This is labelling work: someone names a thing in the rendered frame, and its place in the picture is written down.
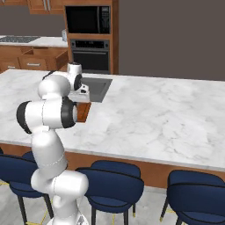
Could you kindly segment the black built-in oven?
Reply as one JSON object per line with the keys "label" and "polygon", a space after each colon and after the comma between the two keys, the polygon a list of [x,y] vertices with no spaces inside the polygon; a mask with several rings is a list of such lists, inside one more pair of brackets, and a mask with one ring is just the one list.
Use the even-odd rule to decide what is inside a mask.
{"label": "black built-in oven", "polygon": [[83,72],[110,73],[110,43],[108,40],[70,41],[72,59],[82,65]]}

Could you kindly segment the black microwave oven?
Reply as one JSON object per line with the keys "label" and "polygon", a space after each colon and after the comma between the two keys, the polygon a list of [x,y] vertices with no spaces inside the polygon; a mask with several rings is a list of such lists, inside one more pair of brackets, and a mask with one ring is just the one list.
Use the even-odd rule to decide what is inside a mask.
{"label": "black microwave oven", "polygon": [[69,33],[109,34],[109,6],[66,6]]}

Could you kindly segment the open wooden drawer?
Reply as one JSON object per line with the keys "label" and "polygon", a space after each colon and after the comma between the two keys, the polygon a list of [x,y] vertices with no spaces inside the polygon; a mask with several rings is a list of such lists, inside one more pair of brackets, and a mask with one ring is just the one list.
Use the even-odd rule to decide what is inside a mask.
{"label": "open wooden drawer", "polygon": [[[26,64],[40,63],[39,67]],[[33,47],[19,57],[22,69],[30,70],[59,70],[69,62],[68,50],[61,47]]]}

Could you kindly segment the dark grey sink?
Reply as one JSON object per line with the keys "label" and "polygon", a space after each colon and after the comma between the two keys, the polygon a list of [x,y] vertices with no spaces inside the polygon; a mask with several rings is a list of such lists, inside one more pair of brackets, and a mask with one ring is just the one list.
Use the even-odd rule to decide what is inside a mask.
{"label": "dark grey sink", "polygon": [[112,83],[112,79],[83,77],[82,83],[89,87],[90,101],[101,103]]}

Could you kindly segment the wooden upper cupboards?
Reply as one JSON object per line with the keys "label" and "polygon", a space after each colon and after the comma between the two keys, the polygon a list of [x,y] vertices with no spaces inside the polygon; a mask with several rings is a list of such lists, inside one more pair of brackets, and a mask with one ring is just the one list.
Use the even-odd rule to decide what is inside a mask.
{"label": "wooden upper cupboards", "polygon": [[31,14],[63,14],[62,0],[0,0],[0,6],[27,6]]}

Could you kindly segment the blue bar stool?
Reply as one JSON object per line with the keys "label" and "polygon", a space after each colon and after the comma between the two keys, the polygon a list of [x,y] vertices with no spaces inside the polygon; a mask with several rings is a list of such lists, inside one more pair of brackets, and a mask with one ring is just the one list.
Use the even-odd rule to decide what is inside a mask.
{"label": "blue bar stool", "polygon": [[11,191],[18,197],[24,224],[27,223],[24,198],[42,197],[46,202],[50,218],[54,217],[49,196],[46,193],[35,191],[31,186],[31,177],[37,169],[37,164],[29,158],[0,153],[0,179],[8,183]]}
{"label": "blue bar stool", "polygon": [[171,171],[160,221],[167,207],[178,217],[175,225],[225,225],[225,182],[204,172]]}
{"label": "blue bar stool", "polygon": [[131,163],[98,160],[91,167],[79,167],[89,180],[85,197],[91,205],[91,225],[96,225],[97,211],[123,214],[128,225],[128,210],[133,209],[143,194],[144,182],[141,170]]}

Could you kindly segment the wooden island base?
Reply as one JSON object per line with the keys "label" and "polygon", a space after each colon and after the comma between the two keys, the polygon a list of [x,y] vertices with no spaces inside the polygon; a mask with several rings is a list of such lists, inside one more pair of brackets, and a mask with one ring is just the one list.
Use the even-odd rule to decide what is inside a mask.
{"label": "wooden island base", "polygon": [[[22,156],[24,153],[31,150],[31,147],[12,145],[0,142],[0,147],[5,154]],[[188,167],[180,167],[175,165],[149,163],[142,161],[118,159],[105,156],[94,156],[80,153],[66,152],[66,157],[69,161],[68,170],[74,170],[78,167],[89,167],[97,160],[110,160],[124,163],[131,163],[137,165],[141,169],[141,178],[146,186],[153,186],[158,188],[167,187],[167,178],[171,171],[186,170],[186,171],[200,171],[209,174],[214,174],[225,181],[225,171],[210,171],[202,169],[194,169]]]}

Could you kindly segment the wooden base cupboards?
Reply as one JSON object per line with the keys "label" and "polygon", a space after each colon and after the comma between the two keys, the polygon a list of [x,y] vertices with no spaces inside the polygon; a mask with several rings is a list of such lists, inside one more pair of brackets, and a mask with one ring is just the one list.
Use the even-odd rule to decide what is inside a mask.
{"label": "wooden base cupboards", "polygon": [[0,72],[8,69],[22,69],[19,57],[32,48],[28,46],[0,46]]}

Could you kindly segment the grey hob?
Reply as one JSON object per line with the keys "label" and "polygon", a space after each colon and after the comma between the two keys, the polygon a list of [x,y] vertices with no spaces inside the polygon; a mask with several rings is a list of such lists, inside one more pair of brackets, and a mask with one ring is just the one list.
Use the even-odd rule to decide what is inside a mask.
{"label": "grey hob", "polygon": [[37,40],[39,36],[13,36],[8,35],[3,38],[0,38],[0,42],[13,42],[13,43],[29,43],[31,41]]}

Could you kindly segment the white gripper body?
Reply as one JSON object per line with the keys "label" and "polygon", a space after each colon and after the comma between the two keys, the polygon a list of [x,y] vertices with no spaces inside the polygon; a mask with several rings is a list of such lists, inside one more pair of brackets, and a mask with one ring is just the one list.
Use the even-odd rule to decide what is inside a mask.
{"label": "white gripper body", "polygon": [[69,94],[69,98],[73,102],[77,102],[77,103],[90,103],[91,102],[89,94],[77,94],[75,92],[71,92]]}

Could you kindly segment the tall wooden appliance cabinet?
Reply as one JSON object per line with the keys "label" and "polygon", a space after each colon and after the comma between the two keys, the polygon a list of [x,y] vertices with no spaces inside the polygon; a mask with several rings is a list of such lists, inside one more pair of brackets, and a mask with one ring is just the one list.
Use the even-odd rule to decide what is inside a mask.
{"label": "tall wooden appliance cabinet", "polygon": [[88,33],[69,33],[67,31],[67,40],[69,46],[69,60],[73,61],[73,54],[71,52],[71,39],[78,40],[108,40],[109,59],[110,59],[110,73],[113,75],[119,74],[119,0],[62,0],[63,7],[66,6],[92,6],[108,5],[111,9],[111,31],[109,34],[88,34]]}

